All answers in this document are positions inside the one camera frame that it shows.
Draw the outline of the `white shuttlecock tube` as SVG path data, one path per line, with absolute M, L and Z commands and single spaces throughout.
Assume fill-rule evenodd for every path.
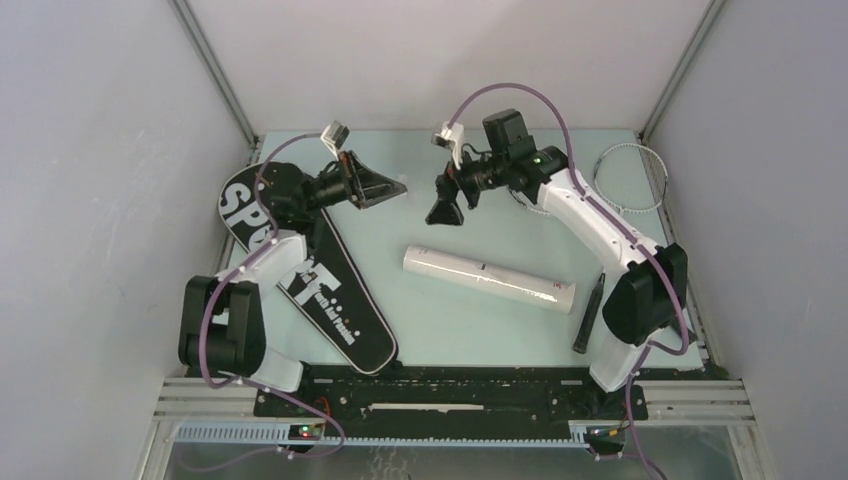
M 562 313 L 571 312 L 576 293 L 574 284 L 416 245 L 407 247 L 402 268 L 411 273 Z

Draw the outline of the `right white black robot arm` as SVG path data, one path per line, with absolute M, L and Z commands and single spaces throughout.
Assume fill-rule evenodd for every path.
M 536 145 L 517 110 L 490 115 L 483 127 L 488 147 L 478 159 L 464 148 L 462 125 L 445 122 L 434 132 L 433 144 L 449 150 L 451 159 L 436 178 L 437 200 L 426 222 L 460 226 L 458 195 L 475 208 L 482 192 L 507 187 L 560 220 L 598 258 L 614 286 L 602 307 L 601 351 L 590 362 L 594 383 L 583 388 L 581 402 L 591 416 L 606 418 L 620 407 L 619 389 L 644 350 L 661 330 L 685 320 L 687 254 L 676 243 L 660 245 L 611 210 L 563 150 Z

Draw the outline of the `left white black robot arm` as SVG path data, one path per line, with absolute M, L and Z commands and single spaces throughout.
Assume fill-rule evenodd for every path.
M 316 390 L 302 380 L 307 363 L 267 340 L 262 303 L 279 290 L 355 371 L 377 375 L 394 367 L 398 341 L 329 208 L 348 202 L 363 210 L 406 190 L 352 151 L 339 153 L 314 175 L 273 161 L 232 177 L 219 212 L 247 255 L 238 266 L 188 281 L 180 361 L 278 389 L 278 404 L 292 416 L 311 412 Z

